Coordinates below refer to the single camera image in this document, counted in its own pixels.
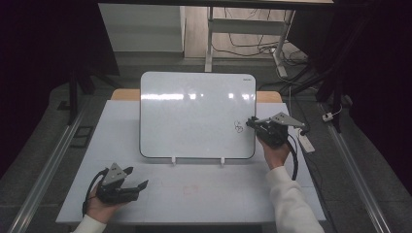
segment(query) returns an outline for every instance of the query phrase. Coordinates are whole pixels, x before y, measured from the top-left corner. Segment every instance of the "white tabletop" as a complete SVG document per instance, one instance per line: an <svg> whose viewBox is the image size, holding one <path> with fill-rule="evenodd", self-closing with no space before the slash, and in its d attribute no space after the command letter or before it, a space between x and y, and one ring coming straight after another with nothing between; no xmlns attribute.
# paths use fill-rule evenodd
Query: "white tabletop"
<svg viewBox="0 0 412 233"><path fill-rule="evenodd" d="M122 207L112 218L118 224L211 224L274 222L265 174L269 171L257 143L251 159L146 158L139 152L138 101L108 101L85 158L57 217L60 223L82 220L82 203L92 178L117 162L134 167L123 187L149 180L139 199ZM288 110L285 104L257 103L257 117ZM325 220L318 195L300 148L297 181L318 220ZM292 173L292 157L286 165Z"/></svg>

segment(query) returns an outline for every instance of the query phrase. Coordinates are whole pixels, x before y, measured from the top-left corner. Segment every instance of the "person's right arm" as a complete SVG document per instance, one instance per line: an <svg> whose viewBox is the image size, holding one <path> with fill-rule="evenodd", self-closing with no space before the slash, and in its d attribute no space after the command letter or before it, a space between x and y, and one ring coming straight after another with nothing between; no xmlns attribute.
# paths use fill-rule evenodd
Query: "person's right arm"
<svg viewBox="0 0 412 233"><path fill-rule="evenodd" d="M286 144L273 149L259 140L270 172L266 178L270 186L270 200L275 209L276 228L279 233L318 233L324 229L307 204L300 185L293 181L284 166L290 153Z"/></svg>

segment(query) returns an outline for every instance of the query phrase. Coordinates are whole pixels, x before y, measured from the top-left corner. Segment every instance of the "wooden panel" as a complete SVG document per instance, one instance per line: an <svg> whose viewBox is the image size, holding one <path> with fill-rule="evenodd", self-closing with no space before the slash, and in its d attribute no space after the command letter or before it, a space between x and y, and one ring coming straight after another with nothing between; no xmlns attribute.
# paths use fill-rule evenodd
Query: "wooden panel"
<svg viewBox="0 0 412 233"><path fill-rule="evenodd" d="M112 100L140 100L140 89L117 89L113 92ZM276 91L258 91L258 103L282 103L281 95Z"/></svg>

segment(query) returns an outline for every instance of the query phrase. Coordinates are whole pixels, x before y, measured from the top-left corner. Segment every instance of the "power strip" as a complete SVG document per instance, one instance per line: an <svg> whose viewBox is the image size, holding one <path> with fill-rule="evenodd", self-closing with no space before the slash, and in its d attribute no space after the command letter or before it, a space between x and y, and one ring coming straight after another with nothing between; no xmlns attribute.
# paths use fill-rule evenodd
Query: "power strip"
<svg viewBox="0 0 412 233"><path fill-rule="evenodd" d="M299 140L299 143L302 146L303 150L307 153L314 152L315 148L310 143L308 137L306 137L306 135L300 135L300 131L302 131L302 129L295 128L294 130L296 131L297 140Z"/></svg>

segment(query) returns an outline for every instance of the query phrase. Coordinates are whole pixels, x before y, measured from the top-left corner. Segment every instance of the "small whiteboard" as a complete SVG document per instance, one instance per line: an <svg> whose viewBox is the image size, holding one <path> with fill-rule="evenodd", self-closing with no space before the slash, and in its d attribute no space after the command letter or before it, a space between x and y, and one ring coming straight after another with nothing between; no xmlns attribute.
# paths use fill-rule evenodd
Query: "small whiteboard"
<svg viewBox="0 0 412 233"><path fill-rule="evenodd" d="M147 72L142 76L140 152L146 157L250 158L256 80L251 75Z"/></svg>

